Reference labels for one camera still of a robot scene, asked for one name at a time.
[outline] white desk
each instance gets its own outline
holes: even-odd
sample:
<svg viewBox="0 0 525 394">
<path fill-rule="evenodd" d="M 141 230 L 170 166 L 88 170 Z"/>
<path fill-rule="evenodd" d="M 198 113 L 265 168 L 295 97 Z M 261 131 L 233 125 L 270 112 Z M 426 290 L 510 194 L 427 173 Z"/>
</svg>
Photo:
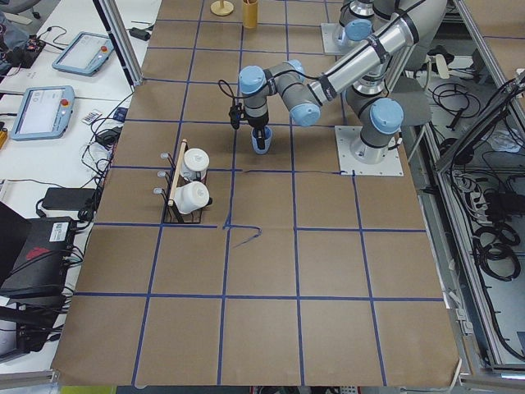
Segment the white desk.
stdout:
<svg viewBox="0 0 525 394">
<path fill-rule="evenodd" d="M 117 0 L 116 3 L 126 28 L 144 28 L 147 25 L 131 22 L 154 22 L 161 0 Z M 58 39 L 59 43 L 70 42 L 81 31 L 106 33 L 92 0 L 61 0 L 39 34 L 53 25 L 67 30 L 67 33 Z M 53 29 L 44 34 L 43 39 L 51 42 L 61 32 L 60 29 Z M 130 37 L 130 41 L 139 63 L 142 64 L 148 42 L 133 37 Z M 57 49 L 47 46 L 30 69 L 22 69 L 16 75 L 5 78 L 0 84 L 0 91 L 24 93 L 27 88 L 35 86 L 71 85 L 78 98 L 104 100 L 121 100 L 131 92 L 115 53 L 112 53 L 106 64 L 94 76 L 79 76 L 53 69 L 51 65 L 58 53 Z"/>
<path fill-rule="evenodd" d="M 0 100 L 0 113 L 17 112 L 21 96 L 5 96 Z M 97 108 L 107 115 L 119 102 L 109 100 L 76 99 L 70 124 L 64 136 L 55 140 L 14 141 L 8 140 L 0 149 L 0 178 L 25 179 L 53 182 L 68 187 L 79 187 L 93 175 L 80 161 L 86 143 L 91 138 L 91 130 L 80 119 L 91 109 Z M 0 117 L 11 129 L 13 117 Z M 118 123 L 106 122 L 104 126 Z M 34 182 L 10 183 L 3 203 L 25 218 L 36 218 L 34 205 L 41 199 L 49 186 Z M 50 216 L 72 214 L 52 211 Z M 75 238 L 75 245 L 84 248 L 88 232 Z M 80 267 L 68 271 L 66 284 L 75 286 Z M 57 350 L 58 342 L 46 343 L 39 352 L 23 355 L 17 359 L 0 363 L 0 373 L 38 372 L 49 369 Z"/>
</svg>

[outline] white cup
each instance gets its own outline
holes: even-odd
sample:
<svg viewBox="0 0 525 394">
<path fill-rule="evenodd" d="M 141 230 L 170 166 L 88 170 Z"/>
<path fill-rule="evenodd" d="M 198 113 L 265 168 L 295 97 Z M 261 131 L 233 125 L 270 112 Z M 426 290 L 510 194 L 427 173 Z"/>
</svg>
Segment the white cup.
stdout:
<svg viewBox="0 0 525 394">
<path fill-rule="evenodd" d="M 206 176 L 210 157 L 199 148 L 188 149 L 180 166 L 180 175 L 187 181 L 200 181 Z"/>
<path fill-rule="evenodd" d="M 195 181 L 177 187 L 174 200 L 179 212 L 186 215 L 205 207 L 210 200 L 210 194 L 203 183 Z"/>
</svg>

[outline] laptop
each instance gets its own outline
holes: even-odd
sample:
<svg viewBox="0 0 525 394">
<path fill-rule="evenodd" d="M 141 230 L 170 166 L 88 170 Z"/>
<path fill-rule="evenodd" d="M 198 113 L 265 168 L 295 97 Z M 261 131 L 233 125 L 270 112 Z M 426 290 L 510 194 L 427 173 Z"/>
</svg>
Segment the laptop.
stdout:
<svg viewBox="0 0 525 394">
<path fill-rule="evenodd" d="M 69 217 L 25 219 L 0 202 L 0 296 L 55 296 L 63 291 L 75 232 Z"/>
</svg>

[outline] yellow cup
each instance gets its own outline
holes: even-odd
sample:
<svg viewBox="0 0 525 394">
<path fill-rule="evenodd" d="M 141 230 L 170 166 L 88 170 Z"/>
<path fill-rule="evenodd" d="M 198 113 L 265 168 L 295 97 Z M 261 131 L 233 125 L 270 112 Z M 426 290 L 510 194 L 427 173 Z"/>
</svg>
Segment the yellow cup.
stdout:
<svg viewBox="0 0 525 394">
<path fill-rule="evenodd" d="M 246 29 L 257 27 L 258 0 L 243 0 L 243 26 Z"/>
</svg>

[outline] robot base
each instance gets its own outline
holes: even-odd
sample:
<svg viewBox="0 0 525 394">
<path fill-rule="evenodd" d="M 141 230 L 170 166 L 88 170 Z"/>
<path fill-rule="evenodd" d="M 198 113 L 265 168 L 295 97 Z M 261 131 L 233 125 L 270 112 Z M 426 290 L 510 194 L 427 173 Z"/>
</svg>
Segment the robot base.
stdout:
<svg viewBox="0 0 525 394">
<path fill-rule="evenodd" d="M 334 40 L 334 34 L 338 25 L 337 23 L 321 23 L 322 46 L 326 55 L 346 54 L 350 50 L 348 48 L 346 51 L 341 51 L 340 46 Z"/>
<path fill-rule="evenodd" d="M 346 175 L 403 176 L 403 168 L 397 149 L 386 152 L 385 159 L 378 164 L 365 164 L 350 152 L 350 144 L 359 138 L 360 126 L 336 126 L 337 153 L 340 170 Z"/>
</svg>

